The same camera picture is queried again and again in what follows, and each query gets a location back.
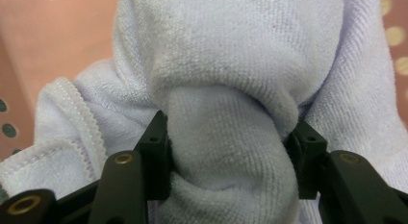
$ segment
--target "brass screw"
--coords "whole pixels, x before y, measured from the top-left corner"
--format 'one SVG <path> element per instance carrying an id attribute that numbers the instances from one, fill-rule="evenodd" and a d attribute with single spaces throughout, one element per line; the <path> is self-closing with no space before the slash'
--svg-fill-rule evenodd
<path id="1" fill-rule="evenodd" d="M 35 208 L 39 204 L 40 201 L 41 201 L 41 197 L 39 197 L 38 195 L 28 195 L 14 202 L 7 209 L 7 212 L 11 215 L 23 214 Z"/>
<path id="2" fill-rule="evenodd" d="M 360 162 L 360 159 L 357 156 L 346 154 L 346 153 L 341 154 L 340 159 L 343 160 L 343 162 L 347 162 L 347 163 L 359 163 Z"/>
<path id="3" fill-rule="evenodd" d="M 115 163 L 125 164 L 127 162 L 131 162 L 132 159 L 133 159 L 133 156 L 130 154 L 121 154 L 115 158 Z"/>

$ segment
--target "green dot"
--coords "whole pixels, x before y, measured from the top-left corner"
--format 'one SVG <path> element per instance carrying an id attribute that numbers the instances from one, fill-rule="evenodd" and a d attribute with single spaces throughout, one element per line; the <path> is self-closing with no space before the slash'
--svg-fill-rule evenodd
<path id="1" fill-rule="evenodd" d="M 16 153 L 18 153 L 18 152 L 20 152 L 20 151 L 21 151 L 20 149 L 14 149 L 14 150 L 13 150 L 13 155 L 16 154 Z"/>
<path id="2" fill-rule="evenodd" d="M 7 111 L 7 105 L 6 103 L 0 99 L 0 112 L 6 112 Z"/>
<path id="3" fill-rule="evenodd" d="M 11 124 L 4 124 L 2 127 L 2 131 L 6 137 L 15 137 L 17 135 L 17 130 Z"/>

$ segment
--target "blurred background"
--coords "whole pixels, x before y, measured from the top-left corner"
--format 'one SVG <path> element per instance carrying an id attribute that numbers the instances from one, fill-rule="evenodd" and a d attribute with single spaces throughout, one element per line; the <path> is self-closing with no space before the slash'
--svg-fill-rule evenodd
<path id="1" fill-rule="evenodd" d="M 408 124 L 408 0 L 381 0 Z M 0 0 L 0 161 L 33 143 L 39 90 L 112 55 L 116 0 Z"/>

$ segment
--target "terry cloth fabric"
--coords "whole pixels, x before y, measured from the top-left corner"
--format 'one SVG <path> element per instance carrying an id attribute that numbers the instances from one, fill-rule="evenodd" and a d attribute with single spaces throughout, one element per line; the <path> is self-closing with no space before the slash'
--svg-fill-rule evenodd
<path id="1" fill-rule="evenodd" d="M 177 171 L 151 223 L 320 223 L 282 144 L 299 118 L 408 191 L 379 0 L 119 0 L 114 53 L 41 92 L 35 145 L 0 164 L 10 195 L 94 181 L 157 110 Z"/>

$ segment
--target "polka dot fabric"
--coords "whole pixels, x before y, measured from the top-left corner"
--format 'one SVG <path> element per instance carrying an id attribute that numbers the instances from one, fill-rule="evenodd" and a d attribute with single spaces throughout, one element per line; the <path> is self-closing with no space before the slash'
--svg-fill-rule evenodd
<path id="1" fill-rule="evenodd" d="M 394 61 L 398 111 L 404 124 L 408 124 L 408 0 L 381 0 L 381 6 Z"/>

